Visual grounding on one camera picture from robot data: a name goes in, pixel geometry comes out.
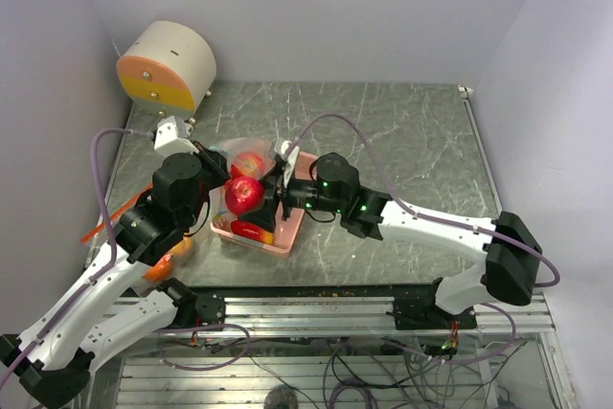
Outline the red striped apple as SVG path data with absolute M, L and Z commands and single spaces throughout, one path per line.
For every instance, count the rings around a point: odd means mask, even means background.
M 264 197 L 262 183 L 250 176 L 231 179 L 225 186 L 225 204 L 236 216 L 246 214 L 261 205 Z

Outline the pink perforated plastic basket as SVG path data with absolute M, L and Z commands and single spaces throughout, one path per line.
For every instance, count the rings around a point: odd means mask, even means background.
M 244 151 L 256 152 L 262 159 L 265 154 L 262 148 L 251 148 L 243 150 L 242 152 Z M 231 223 L 234 220 L 238 220 L 238 218 L 228 212 L 225 206 L 224 195 L 224 189 L 221 189 L 221 192 L 217 195 L 212 195 L 212 202 L 215 203 L 217 211 L 216 214 L 213 216 L 212 222 L 210 224 L 211 230 L 221 239 L 231 241 L 236 244 L 241 244 L 249 248 L 258 249 L 267 254 L 279 256 L 286 259 L 294 244 L 301 222 L 303 220 L 303 217 L 305 216 L 305 212 L 300 209 L 294 209 L 290 212 L 290 215 L 287 219 L 283 219 L 282 205 L 279 205 L 276 214 L 276 230 L 271 232 L 274 234 L 274 243 L 262 244 L 251 239 L 236 236 L 232 233 Z

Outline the pink red apple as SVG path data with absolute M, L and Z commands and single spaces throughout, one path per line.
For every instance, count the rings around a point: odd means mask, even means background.
M 230 174 L 232 178 L 247 176 L 260 179 L 265 174 L 265 162 L 256 152 L 241 152 L 232 161 Z

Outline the clear bag blue zipper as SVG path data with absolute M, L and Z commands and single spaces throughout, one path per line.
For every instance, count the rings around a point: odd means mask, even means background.
M 224 180 L 223 184 L 219 188 L 211 192 L 211 202 L 212 202 L 212 195 L 213 194 L 217 195 L 218 193 L 221 192 L 221 189 L 225 190 L 226 183 L 230 181 L 231 179 L 234 179 L 231 177 L 231 174 L 230 174 L 230 161 L 234 159 L 238 155 L 238 153 L 242 152 L 243 150 L 247 150 L 251 148 L 262 148 L 264 153 L 266 153 L 271 147 L 272 147 L 272 144 L 270 141 L 266 141 L 260 138 L 235 138 L 235 139 L 222 141 L 218 143 L 216 146 L 213 146 L 212 151 L 216 153 L 220 153 L 226 160 L 225 169 L 226 169 L 226 172 L 229 174 L 229 179 Z M 215 203 L 212 202 L 212 206 L 213 206 L 213 211 L 215 215 L 217 211 L 217 208 L 215 207 Z

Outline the orange persimmon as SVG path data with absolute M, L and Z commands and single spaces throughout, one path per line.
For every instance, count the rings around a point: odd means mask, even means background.
M 159 283 L 168 278 L 173 270 L 173 255 L 167 254 L 154 264 L 143 276 L 151 283 Z

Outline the yellow orange peach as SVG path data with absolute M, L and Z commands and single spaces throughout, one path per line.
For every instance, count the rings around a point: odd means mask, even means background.
M 180 242 L 171 248 L 169 254 L 174 258 L 187 257 L 193 252 L 193 238 L 183 237 Z

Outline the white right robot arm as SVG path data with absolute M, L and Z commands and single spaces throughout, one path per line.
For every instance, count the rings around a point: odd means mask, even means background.
M 360 239 L 414 242 L 470 262 L 468 270 L 396 299 L 388 314 L 398 328 L 444 328 L 479 304 L 524 307 L 532 300 L 542 250 L 513 213 L 487 219 L 418 208 L 361 185 L 357 168 L 335 152 L 318 157 L 306 179 L 282 157 L 266 166 L 251 152 L 238 155 L 230 172 L 225 201 L 235 228 L 273 232 L 293 210 L 325 212 Z

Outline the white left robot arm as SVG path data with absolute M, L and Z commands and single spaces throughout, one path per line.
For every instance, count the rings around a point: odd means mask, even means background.
M 194 227 L 210 192 L 230 178 L 226 158 L 192 148 L 166 157 L 112 229 L 107 243 L 62 298 L 20 334 L 1 337 L 1 361 L 46 408 L 75 398 L 106 361 L 140 338 L 194 320 L 195 294 L 171 278 L 134 309 L 102 315 Z

